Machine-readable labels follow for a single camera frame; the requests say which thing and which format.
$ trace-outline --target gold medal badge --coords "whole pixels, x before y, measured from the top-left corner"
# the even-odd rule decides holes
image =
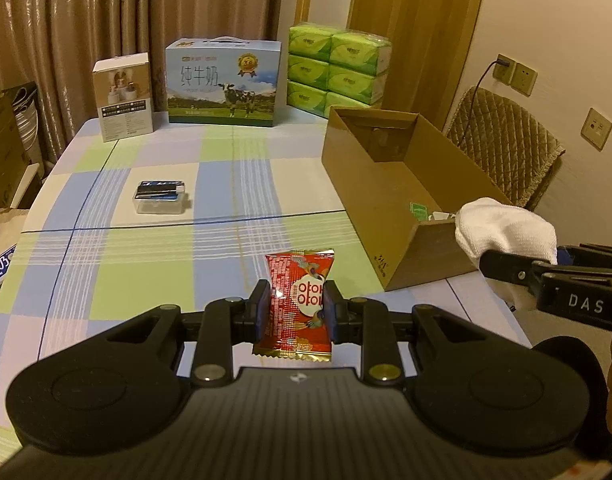
[[[254,54],[250,54],[248,52],[247,54],[239,57],[239,75],[241,77],[243,77],[244,74],[250,74],[250,77],[256,76],[257,73],[255,72],[255,69],[257,66],[259,66],[259,60]]]

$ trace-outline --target electrical outlet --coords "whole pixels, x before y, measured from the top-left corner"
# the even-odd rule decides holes
[[[495,68],[493,69],[493,77],[505,85],[510,85],[510,81],[513,78],[513,73],[515,73],[515,66],[517,63],[514,59],[502,56],[501,54],[497,55],[497,59],[509,62],[510,66],[495,65]]]
[[[606,119],[594,108],[591,108],[586,117],[584,127],[582,128],[582,137],[601,151],[611,130],[611,121]]]
[[[517,63],[515,73],[513,73],[513,78],[510,81],[510,86],[516,91],[529,96],[532,93],[532,87],[535,86],[535,79],[537,79],[536,70],[526,65],[522,65],[521,63]]]

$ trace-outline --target green tissue pack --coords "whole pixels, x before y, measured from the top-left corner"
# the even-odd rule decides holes
[[[325,90],[288,81],[287,103],[323,117],[326,108],[326,93]]]
[[[326,108],[324,109],[324,117],[327,119],[330,117],[330,107],[340,106],[343,108],[370,108],[369,105],[350,99],[345,95],[339,95],[334,92],[328,92],[326,95]]]
[[[342,66],[330,65],[328,90],[372,105],[384,95],[386,77],[387,73],[372,76]]]
[[[333,34],[338,32],[341,32],[341,30],[334,27],[300,23],[291,27],[289,31],[288,52],[298,56],[328,61]]]
[[[328,84],[329,64],[318,59],[307,57],[288,56],[288,79],[326,90]]]
[[[330,63],[378,75],[388,70],[391,50],[391,43],[386,38],[362,32],[342,32],[332,37]]]

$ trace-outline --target power cord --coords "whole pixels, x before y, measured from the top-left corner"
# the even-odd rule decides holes
[[[466,123],[466,129],[464,130],[464,134],[462,135],[460,142],[457,143],[457,146],[460,149],[462,148],[462,142],[464,142],[466,134],[468,133],[468,129],[470,128],[470,120],[472,119],[472,107],[475,104],[475,95],[477,95],[477,90],[480,88],[481,82],[484,80],[484,77],[486,77],[488,71],[495,65],[510,66],[510,62],[503,59],[496,59],[490,65],[488,65],[488,68],[481,75],[480,80],[477,82],[477,86],[475,86],[475,91],[472,93],[472,101],[470,102],[470,110],[468,111],[468,123]]]

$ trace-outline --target tablecloth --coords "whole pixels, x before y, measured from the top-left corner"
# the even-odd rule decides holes
[[[38,358],[159,304],[202,310],[247,297],[268,278],[265,255],[333,248],[329,278],[346,297],[369,296],[409,312],[433,303],[528,345],[479,273],[384,292],[321,165],[326,121],[291,108],[274,128],[167,124],[103,143],[90,120],[59,159],[32,206],[0,293],[0,460],[19,446],[5,409],[14,376]],[[142,180],[183,180],[180,216],[137,215]],[[237,365],[308,366],[252,356]],[[188,373],[192,345],[180,374]],[[332,365],[359,350],[335,347]],[[407,373],[414,373],[410,359]]]

